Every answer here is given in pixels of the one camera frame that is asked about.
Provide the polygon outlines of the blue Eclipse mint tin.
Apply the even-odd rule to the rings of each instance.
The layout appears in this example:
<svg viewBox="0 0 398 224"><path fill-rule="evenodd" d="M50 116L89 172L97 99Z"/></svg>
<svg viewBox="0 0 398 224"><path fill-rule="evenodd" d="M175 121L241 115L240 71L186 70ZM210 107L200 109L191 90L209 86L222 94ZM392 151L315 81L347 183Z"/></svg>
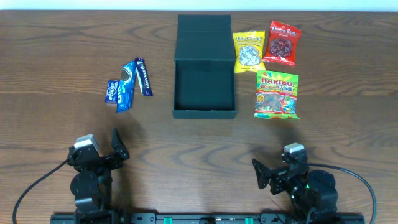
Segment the blue Eclipse mint tin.
<svg viewBox="0 0 398 224"><path fill-rule="evenodd" d="M109 80L106 93L105 93L105 103L108 104L116 104L118 100L118 88L119 88L119 80Z"/></svg>

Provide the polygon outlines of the Dairy Milk chocolate bar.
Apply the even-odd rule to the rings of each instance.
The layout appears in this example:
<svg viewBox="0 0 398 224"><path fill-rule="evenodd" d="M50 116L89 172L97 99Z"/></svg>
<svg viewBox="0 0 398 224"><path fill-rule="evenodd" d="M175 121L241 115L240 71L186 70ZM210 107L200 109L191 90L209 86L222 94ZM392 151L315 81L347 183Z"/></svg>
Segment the Dairy Milk chocolate bar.
<svg viewBox="0 0 398 224"><path fill-rule="evenodd" d="M145 60L143 58L135 58L135 64L141 94L144 96L153 96L152 89L150 87L149 77L147 74Z"/></svg>

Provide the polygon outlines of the blue Oreo cookie pack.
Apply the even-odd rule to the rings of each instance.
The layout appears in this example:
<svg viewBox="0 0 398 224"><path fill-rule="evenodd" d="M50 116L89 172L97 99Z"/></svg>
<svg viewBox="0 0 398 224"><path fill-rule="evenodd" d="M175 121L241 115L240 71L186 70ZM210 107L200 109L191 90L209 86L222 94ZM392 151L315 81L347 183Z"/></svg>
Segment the blue Oreo cookie pack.
<svg viewBox="0 0 398 224"><path fill-rule="evenodd" d="M136 64L135 61L123 65L121 71L121 78L118 88L118 99L116 112L122 113L130 109L134 94L134 85L136 79Z"/></svg>

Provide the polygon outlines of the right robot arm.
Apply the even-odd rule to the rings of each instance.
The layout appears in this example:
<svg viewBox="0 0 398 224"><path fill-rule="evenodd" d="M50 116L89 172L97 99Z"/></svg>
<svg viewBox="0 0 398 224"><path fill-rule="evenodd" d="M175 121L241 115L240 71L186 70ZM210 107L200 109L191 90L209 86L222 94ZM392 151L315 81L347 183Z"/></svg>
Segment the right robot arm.
<svg viewBox="0 0 398 224"><path fill-rule="evenodd" d="M321 223L336 217L338 193L335 178L323 170L309 170L306 150L282 153L286 166L270 169L252 160L260 189L267 186L273 195L285 192L295 207L290 223Z"/></svg>

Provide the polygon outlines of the red Hacks candy bag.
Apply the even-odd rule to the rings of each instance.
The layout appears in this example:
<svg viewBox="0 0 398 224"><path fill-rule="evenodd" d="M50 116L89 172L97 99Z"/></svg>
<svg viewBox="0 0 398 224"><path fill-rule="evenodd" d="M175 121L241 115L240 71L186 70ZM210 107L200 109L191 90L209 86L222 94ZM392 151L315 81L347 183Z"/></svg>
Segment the red Hacks candy bag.
<svg viewBox="0 0 398 224"><path fill-rule="evenodd" d="M269 42L262 60L268 63L279 63L295 66L295 52L302 30L272 21L269 29Z"/></svg>

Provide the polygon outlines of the Haribo gummy worms bag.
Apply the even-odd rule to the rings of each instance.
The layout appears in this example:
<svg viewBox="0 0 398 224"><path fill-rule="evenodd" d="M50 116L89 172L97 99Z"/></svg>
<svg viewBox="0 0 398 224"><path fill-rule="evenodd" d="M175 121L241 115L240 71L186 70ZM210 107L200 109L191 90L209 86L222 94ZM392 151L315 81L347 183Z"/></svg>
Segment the Haribo gummy worms bag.
<svg viewBox="0 0 398 224"><path fill-rule="evenodd" d="M259 70L256 75L254 117L299 119L296 113L298 87L298 75Z"/></svg>

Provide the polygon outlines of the yellow Hacks candy bag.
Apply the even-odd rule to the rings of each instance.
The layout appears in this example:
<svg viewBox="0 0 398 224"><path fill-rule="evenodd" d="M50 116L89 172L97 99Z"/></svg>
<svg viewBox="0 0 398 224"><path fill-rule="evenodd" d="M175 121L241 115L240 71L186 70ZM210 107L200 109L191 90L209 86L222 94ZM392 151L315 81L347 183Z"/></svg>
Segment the yellow Hacks candy bag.
<svg viewBox="0 0 398 224"><path fill-rule="evenodd" d="M235 73L258 72L265 70L263 58L264 31L249 31L233 33L236 61Z"/></svg>

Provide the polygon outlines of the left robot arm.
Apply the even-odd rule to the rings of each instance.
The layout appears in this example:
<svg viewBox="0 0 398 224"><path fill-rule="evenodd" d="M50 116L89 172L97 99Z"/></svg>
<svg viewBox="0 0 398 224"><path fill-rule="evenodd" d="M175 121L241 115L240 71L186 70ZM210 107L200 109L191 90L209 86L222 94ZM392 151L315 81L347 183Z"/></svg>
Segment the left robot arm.
<svg viewBox="0 0 398 224"><path fill-rule="evenodd" d="M129 223L129 215L111 206L112 171L120 169L123 161L130 158L129 152L113 130L111 147L114 152L100 156L99 145L92 134L79 137L68 149L67 164L78 173L71 181L74 195L75 223Z"/></svg>

